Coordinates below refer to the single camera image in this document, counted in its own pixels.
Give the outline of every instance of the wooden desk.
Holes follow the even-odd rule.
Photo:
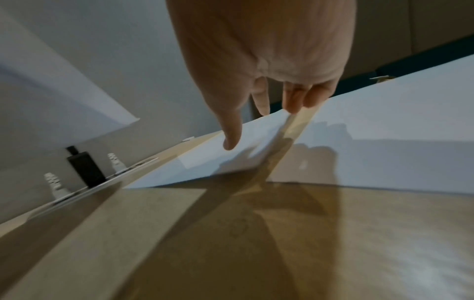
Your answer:
[[[473,299],[473,197],[265,182],[314,112],[257,170],[111,187],[7,234],[4,298]]]

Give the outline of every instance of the wooden table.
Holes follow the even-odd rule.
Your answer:
[[[257,170],[113,186],[7,234],[4,299],[474,299],[473,197],[265,182],[315,111]]]

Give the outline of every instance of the gray wall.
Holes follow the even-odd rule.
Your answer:
[[[188,75],[162,0],[0,0],[0,6],[140,121],[77,145],[106,175],[219,126]],[[244,108],[244,120],[251,118]],[[52,200],[43,179],[84,186],[65,150],[0,171],[0,222]]]

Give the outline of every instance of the white paper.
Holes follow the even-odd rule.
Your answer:
[[[222,147],[224,134],[206,141],[151,171],[126,188],[162,186],[257,167],[271,150],[289,114],[280,110],[243,125],[242,138],[231,151]]]
[[[0,9],[0,169],[138,119]]]
[[[474,56],[334,97],[268,181],[474,193]]]

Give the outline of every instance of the skin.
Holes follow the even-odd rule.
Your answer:
[[[252,95],[270,113],[266,77],[284,82],[283,108],[298,113],[336,89],[354,36],[356,0],[167,0],[188,70],[226,135],[240,140]]]

